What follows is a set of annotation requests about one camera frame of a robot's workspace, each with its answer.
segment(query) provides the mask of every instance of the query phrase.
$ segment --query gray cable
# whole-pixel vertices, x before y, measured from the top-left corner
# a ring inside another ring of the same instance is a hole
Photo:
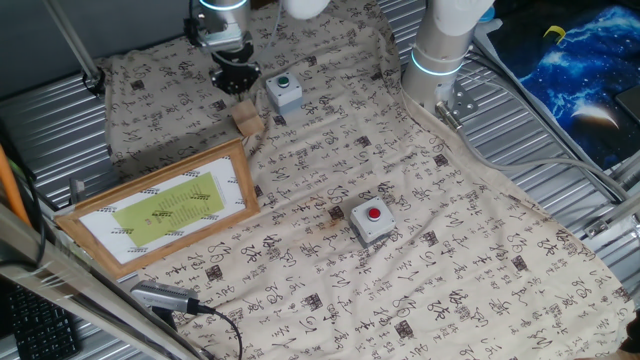
[[[549,165],[549,164],[563,164],[563,165],[575,166],[575,167],[585,169],[591,172],[596,177],[598,177],[606,186],[608,186],[614,193],[616,193],[616,195],[618,195],[620,199],[622,199],[623,201],[629,199],[629,194],[624,188],[622,188],[622,186],[620,186],[620,184],[618,184],[615,180],[613,180],[607,174],[602,172],[602,170],[594,166],[591,166],[583,161],[574,160],[574,159],[565,159],[565,158],[550,158],[550,159],[534,160],[534,161],[513,164],[513,165],[498,165],[487,160],[484,156],[482,156],[478,152],[478,150],[469,141],[469,137],[467,137],[464,131],[462,131],[462,128],[459,128],[457,132],[460,138],[462,139],[462,142],[464,143],[464,145],[467,147],[467,149],[469,149],[469,151],[471,152],[471,154],[473,154],[476,160],[480,161],[482,164],[492,169],[496,169],[500,171],[520,171],[520,170],[530,169],[535,166]]]
[[[265,52],[265,50],[267,50],[271,46],[271,43],[273,42],[273,39],[276,36],[276,33],[278,32],[278,25],[280,25],[280,16],[282,15],[282,2],[283,1],[280,0],[279,4],[278,4],[278,17],[276,18],[276,24],[273,27],[273,31],[271,32],[271,36],[269,36],[269,42],[267,43],[267,45],[265,45],[264,49],[260,50],[258,55],[256,55],[254,57],[254,59],[256,59],[256,60],[259,59],[260,56]],[[240,63],[240,62],[234,63],[234,62],[231,62],[231,61],[223,58],[222,56],[218,55],[218,53],[216,53],[216,52],[213,52],[212,54],[213,54],[213,56],[216,57],[216,59],[222,61],[223,63],[225,63],[227,65],[231,65],[231,66],[247,66],[247,65],[249,65],[248,62],[246,62],[246,63]]]

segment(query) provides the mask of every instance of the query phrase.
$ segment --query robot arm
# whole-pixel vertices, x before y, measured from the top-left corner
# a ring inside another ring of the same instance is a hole
[[[402,78],[407,94],[431,113],[449,103],[480,17],[493,0],[431,0]]]
[[[195,0],[199,2],[196,16],[193,1],[189,0],[184,31],[191,44],[211,54],[220,65],[218,71],[209,74],[213,85],[230,95],[249,90],[261,74],[257,63],[249,63],[253,55],[250,0]],[[292,17],[305,20],[320,14],[330,0],[280,1],[278,12],[284,7]]]
[[[239,51],[245,43],[250,20],[250,0],[198,0],[201,12],[198,19],[204,29],[192,32],[194,45],[205,52]],[[317,16],[330,0],[281,0],[284,9],[295,19],[306,20]]]

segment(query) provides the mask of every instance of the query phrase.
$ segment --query blue led ring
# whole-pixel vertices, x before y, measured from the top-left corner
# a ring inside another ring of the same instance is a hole
[[[230,5],[230,6],[215,6],[215,5],[211,5],[211,4],[207,4],[206,2],[204,2],[204,0],[200,0],[200,4],[202,4],[202,6],[209,8],[211,10],[215,10],[215,11],[231,11],[231,10],[235,10],[239,7],[241,7],[242,5],[246,4],[247,0],[241,0],[239,3],[235,4],[235,5]]]
[[[439,73],[439,72],[435,72],[435,71],[431,71],[431,70],[427,70],[425,68],[423,68],[422,66],[420,66],[420,64],[418,64],[418,61],[416,60],[415,55],[413,54],[413,51],[411,51],[411,58],[413,59],[413,63],[416,64],[416,66],[418,67],[418,69],[426,72],[429,75],[434,75],[434,76],[447,76],[447,75],[453,75],[456,72],[458,72],[458,70],[460,70],[460,68],[462,68],[462,64],[460,64],[460,66],[458,66],[457,69],[446,72],[446,73]]]

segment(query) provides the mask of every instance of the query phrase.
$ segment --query yellow paper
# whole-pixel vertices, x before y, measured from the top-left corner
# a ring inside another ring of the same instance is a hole
[[[182,236],[180,229],[224,209],[211,173],[191,179],[113,213],[136,246],[165,235]]]

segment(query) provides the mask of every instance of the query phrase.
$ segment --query tablecloth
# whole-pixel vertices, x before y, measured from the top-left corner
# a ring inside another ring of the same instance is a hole
[[[253,13],[257,51],[276,7]],[[259,59],[265,131],[245,139],[261,214],[139,271],[193,288],[242,332],[245,359],[573,359],[615,351],[633,302],[588,247],[455,134],[403,96],[393,35],[375,1],[283,14]],[[237,102],[185,39],[108,59],[112,160],[123,179],[226,136]],[[290,71],[304,105],[280,116],[264,79]],[[351,209],[379,196],[397,223],[363,249]],[[231,328],[174,315],[223,359]]]

